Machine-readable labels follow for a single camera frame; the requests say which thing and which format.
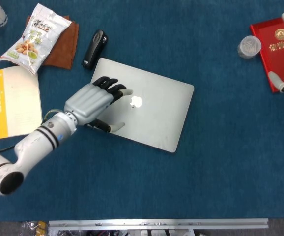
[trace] white robotic arm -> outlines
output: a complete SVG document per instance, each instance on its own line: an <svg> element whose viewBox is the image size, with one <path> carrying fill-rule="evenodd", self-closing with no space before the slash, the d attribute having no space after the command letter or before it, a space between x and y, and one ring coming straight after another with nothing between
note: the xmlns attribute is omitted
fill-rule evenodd
<svg viewBox="0 0 284 236"><path fill-rule="evenodd" d="M21 186L29 171L68 139L76 131L77 125L89 124L107 132L123 127L124 123L108 125L96 119L113 102L132 94L132 90L124 85L109 88L117 81L101 77L81 88L66 101L65 112L57 113L17 143L14 147L18 157L15 164L0 155L0 194L10 194Z"/></svg>

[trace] apple logo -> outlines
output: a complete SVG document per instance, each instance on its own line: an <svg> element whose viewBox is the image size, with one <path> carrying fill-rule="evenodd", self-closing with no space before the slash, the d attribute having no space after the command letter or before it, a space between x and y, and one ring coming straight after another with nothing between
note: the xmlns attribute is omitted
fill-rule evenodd
<svg viewBox="0 0 284 236"><path fill-rule="evenodd" d="M131 98L132 102L130 103L130 105L132 106L131 108L139 108L140 106L142 106L142 98L138 97L138 96L133 96Z"/></svg>

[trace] yellow notebook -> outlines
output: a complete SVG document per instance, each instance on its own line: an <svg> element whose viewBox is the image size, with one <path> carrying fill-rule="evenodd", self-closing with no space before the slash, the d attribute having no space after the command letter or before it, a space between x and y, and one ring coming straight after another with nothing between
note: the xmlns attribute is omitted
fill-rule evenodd
<svg viewBox="0 0 284 236"><path fill-rule="evenodd" d="M0 139L29 134L41 122L37 75L20 66L0 70Z"/></svg>

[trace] gray floor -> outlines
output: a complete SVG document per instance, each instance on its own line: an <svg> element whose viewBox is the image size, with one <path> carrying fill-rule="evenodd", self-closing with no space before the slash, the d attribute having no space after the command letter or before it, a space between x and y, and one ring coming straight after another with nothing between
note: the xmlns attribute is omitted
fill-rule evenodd
<svg viewBox="0 0 284 236"><path fill-rule="evenodd" d="M0 236L19 236L21 223L0 222ZM284 219L270 220L269 229L201 231L207 236L284 236Z"/></svg>

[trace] brown cloth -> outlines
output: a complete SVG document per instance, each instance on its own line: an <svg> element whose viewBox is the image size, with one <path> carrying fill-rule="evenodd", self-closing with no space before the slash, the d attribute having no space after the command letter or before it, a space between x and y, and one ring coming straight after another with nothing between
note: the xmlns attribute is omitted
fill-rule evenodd
<svg viewBox="0 0 284 236"><path fill-rule="evenodd" d="M70 20L69 16L64 16L65 19ZM79 24L75 21L60 35L53 49L50 51L48 57L44 60L43 65L52 65L71 70L75 52L77 50L79 37Z"/></svg>

